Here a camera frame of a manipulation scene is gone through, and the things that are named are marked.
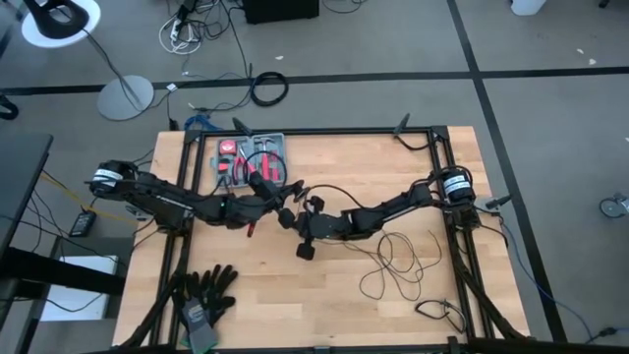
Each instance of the wooden tabletop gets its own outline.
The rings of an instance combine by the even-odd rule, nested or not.
[[[456,163],[472,171],[477,195],[490,196],[474,129],[450,127],[449,132]],[[184,133],[179,132],[159,134],[152,173],[176,183],[183,138]],[[412,145],[426,143],[423,135],[409,134],[405,139]],[[412,181],[428,176],[432,170],[427,150],[408,151],[390,135],[290,136],[286,145],[289,183],[304,179],[310,186],[333,184],[346,189],[367,206],[399,195]],[[196,146],[194,144],[191,150],[188,188]],[[211,192],[215,186],[209,166],[215,148],[215,139],[208,139],[201,194]],[[312,194],[325,199],[326,213],[337,214],[341,209],[355,207],[347,197],[331,189],[316,189]],[[287,203],[287,207],[296,211],[297,206],[290,204]],[[482,215],[482,221],[484,225],[499,229],[495,218]],[[148,227],[140,232],[137,241],[153,230]],[[439,260],[434,238],[441,249],[442,260],[425,270],[421,296],[418,284],[400,284],[404,294],[410,298],[419,296],[421,300],[447,299],[458,304],[441,211],[430,207],[418,209],[387,223],[385,230],[407,235],[423,266]],[[381,234],[376,234],[355,244],[374,251],[380,237]],[[155,299],[165,239],[165,235],[153,236],[134,251],[114,344],[131,335]],[[516,329],[528,333],[502,238],[492,231],[478,229],[474,231],[474,240],[487,295]],[[284,230],[279,225],[276,214],[265,216],[251,239],[247,238],[245,229],[227,230],[195,221],[188,271],[202,272],[221,264],[233,265],[240,273],[228,290],[236,297],[237,304],[216,326],[219,348],[435,344],[445,342],[450,335],[465,340],[447,321],[430,320],[415,313],[416,302],[405,300],[388,274],[381,300],[363,295],[359,291],[361,278],[377,269],[367,255],[352,252],[342,245],[316,243],[314,260],[307,262],[295,256],[301,241],[294,230]],[[411,253],[401,241],[394,240],[393,244],[394,264],[399,268],[407,267],[412,262]],[[405,277],[413,279],[418,269],[415,266]],[[380,275],[372,275],[365,280],[364,289],[377,296],[381,284]],[[474,296],[470,298],[477,332],[482,333],[476,301]],[[169,303],[164,311],[162,342],[166,341],[171,309]]]

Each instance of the work glove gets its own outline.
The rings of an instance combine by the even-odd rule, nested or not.
[[[200,288],[205,296],[207,304],[208,320],[212,327],[225,314],[225,311],[236,304],[236,299],[232,296],[224,296],[225,291],[238,277],[238,271],[231,265],[226,266],[221,271],[221,265],[215,265],[210,273],[207,270],[200,281]]]
[[[191,322],[195,324],[193,333],[205,324],[214,327],[225,311],[236,304],[234,297],[224,296],[224,293],[237,276],[238,271],[233,270],[231,265],[222,272],[221,266],[216,265],[212,272],[207,270],[201,279],[197,272],[185,275],[181,286],[173,293],[173,303],[187,332],[182,344],[192,348],[193,352],[197,353],[195,347],[207,347],[209,350],[217,341],[215,332],[212,330],[210,333],[207,328],[202,328],[205,337],[202,343],[199,340],[195,342],[194,335],[191,340]]]

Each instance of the gray toolbox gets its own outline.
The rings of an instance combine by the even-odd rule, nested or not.
[[[216,181],[222,178],[230,188],[247,187],[252,170],[281,186],[286,181],[287,171],[286,164],[277,156],[286,162],[285,138],[281,133],[223,138],[216,143],[216,154],[210,165]]]

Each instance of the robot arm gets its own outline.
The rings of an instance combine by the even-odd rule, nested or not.
[[[432,198],[430,185],[443,181],[448,202]],[[447,168],[438,173],[431,173],[427,179],[414,182],[408,191],[374,207],[360,206],[342,210],[339,216],[321,213],[324,201],[313,196],[306,188],[300,196],[305,197],[304,210],[296,219],[281,218],[280,223],[286,229],[293,228],[305,239],[297,250],[297,256],[311,260],[315,255],[312,247],[314,239],[332,239],[358,241],[370,238],[380,231],[384,223],[400,217],[420,207],[438,207],[449,212],[457,226],[474,229],[479,227],[479,215],[474,208],[476,194],[472,189],[469,171],[462,167]]]
[[[141,172],[132,162],[111,160],[98,166],[89,189],[101,199],[124,201],[152,214],[163,230],[182,232],[191,216],[229,229],[253,224],[267,213],[283,209],[286,198],[301,191],[303,181],[279,188],[255,172],[249,184],[256,192],[252,196],[217,195],[215,191],[201,196]]]

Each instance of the black floor stripe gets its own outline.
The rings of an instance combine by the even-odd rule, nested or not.
[[[373,73],[373,74],[345,74],[345,75],[314,75],[286,78],[291,85],[300,84],[333,84],[333,83],[360,83],[360,82],[386,82],[386,81],[417,81],[417,80],[466,80],[472,79],[468,72],[434,72],[434,73]],[[207,89],[207,88],[239,88],[248,87],[251,82],[245,79],[238,80],[199,80],[186,82],[153,83],[155,89],[166,89],[170,84],[175,84],[180,89]],[[265,85],[282,85],[279,82],[267,81]],[[99,92],[104,85],[81,85],[62,87],[38,87],[38,88],[0,88],[0,92],[7,95],[32,95],[32,94],[56,94],[56,93],[89,93]]]
[[[629,74],[629,67],[504,70],[480,72],[480,75],[483,79],[560,78],[619,74]]]
[[[483,110],[483,114],[485,115],[487,127],[489,129],[489,133],[491,134],[493,147],[498,156],[500,168],[502,169],[502,174],[504,175],[504,180],[509,190],[509,194],[511,194],[512,196],[512,204],[515,208],[518,224],[522,232],[522,238],[524,240],[524,246],[527,251],[527,256],[529,257],[529,261],[531,263],[533,277],[540,285],[540,287],[547,294],[552,296],[548,277],[546,276],[546,272],[543,267],[542,256],[540,255],[538,243],[535,239],[535,234],[533,233],[533,227],[531,226],[531,220],[529,219],[529,214],[527,213],[526,206],[524,205],[522,194],[520,193],[520,187],[518,186],[518,182],[515,178],[513,166],[511,165],[511,160],[509,159],[509,155],[506,151],[504,140],[502,139],[502,135],[500,134],[498,122],[495,118],[493,108],[491,107],[485,83],[483,82],[483,77],[481,75],[481,72],[479,71],[479,65],[476,61],[476,57],[474,56],[474,51],[472,50],[472,45],[468,38],[467,32],[465,31],[463,19],[461,18],[461,14],[459,13],[459,9],[456,5],[455,0],[448,0],[448,7],[450,8],[452,20],[454,21],[454,26],[459,36],[459,40],[461,41],[461,46],[463,47],[465,59],[468,62],[470,72],[473,76],[474,87],[476,88],[479,101],[481,102],[481,108]],[[546,321],[548,322],[548,327],[550,329],[553,340],[563,342],[567,341],[566,333],[563,328],[559,312],[557,311],[556,304],[547,299],[541,291],[539,292],[539,294],[542,300],[543,312],[546,316]]]
[[[0,41],[0,54],[9,41],[10,34],[5,35]],[[584,69],[543,69],[543,70],[506,70],[506,71],[477,71],[472,72],[423,72],[423,73],[369,73],[369,74],[342,74],[342,75],[312,75],[300,77],[288,77],[291,85],[301,84],[341,84],[362,82],[386,82],[386,81],[421,81],[421,80],[470,80],[481,79],[519,79],[519,78],[560,78],[560,77],[584,77],[629,74],[629,67],[609,68],[584,68]],[[180,89],[209,89],[209,88],[241,88],[251,83],[245,79],[237,80],[198,80],[182,82],[158,82],[153,83],[155,89],[166,89],[170,84],[175,84]],[[281,85],[273,81],[265,82],[265,85]],[[34,94],[64,94],[64,93],[94,93],[99,92],[104,85],[74,85],[52,87],[25,87],[25,88],[0,88],[0,92],[7,95],[34,95]]]

